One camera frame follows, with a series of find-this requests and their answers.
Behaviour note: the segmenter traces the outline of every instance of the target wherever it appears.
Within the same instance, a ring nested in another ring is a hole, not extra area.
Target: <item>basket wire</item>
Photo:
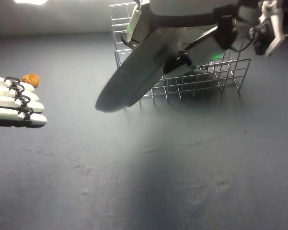
[[[119,36],[127,31],[135,5],[136,3],[131,2],[109,6],[117,68],[132,52],[132,49],[126,49]],[[245,40],[243,36],[238,36],[235,46],[242,49]],[[235,87],[239,94],[251,63],[251,59],[240,59],[240,56],[240,52],[228,50],[218,59],[182,76],[167,78],[164,75],[143,98],[152,98],[154,101],[157,96],[163,95],[169,100],[169,95],[179,94],[182,99],[185,93],[192,93],[196,98],[201,95],[199,92],[209,95],[211,90],[215,89],[223,95],[225,89],[230,86]]]

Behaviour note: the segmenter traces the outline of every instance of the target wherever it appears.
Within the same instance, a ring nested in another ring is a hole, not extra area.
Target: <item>orange object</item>
[[[36,88],[39,84],[39,76],[34,73],[28,73],[21,79],[22,82],[28,83]]]

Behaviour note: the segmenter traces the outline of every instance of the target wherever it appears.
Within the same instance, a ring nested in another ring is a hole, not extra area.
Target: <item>gray fabric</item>
[[[104,114],[109,34],[0,39],[0,76],[41,78],[48,124],[0,127],[0,230],[288,230],[288,41],[241,97]]]

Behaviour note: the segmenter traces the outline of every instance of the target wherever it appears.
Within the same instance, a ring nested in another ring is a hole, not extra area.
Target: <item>green light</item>
[[[212,56],[212,60],[220,59],[222,57],[223,57],[223,54],[216,54],[216,55]]]

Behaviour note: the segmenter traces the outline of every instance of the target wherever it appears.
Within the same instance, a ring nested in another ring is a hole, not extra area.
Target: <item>robotic hand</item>
[[[237,37],[237,23],[250,25],[249,44],[269,56],[285,40],[282,0],[135,0],[126,39],[131,55],[110,79],[96,109],[130,107],[161,78],[177,77],[219,57]],[[187,47],[186,28],[215,26]]]

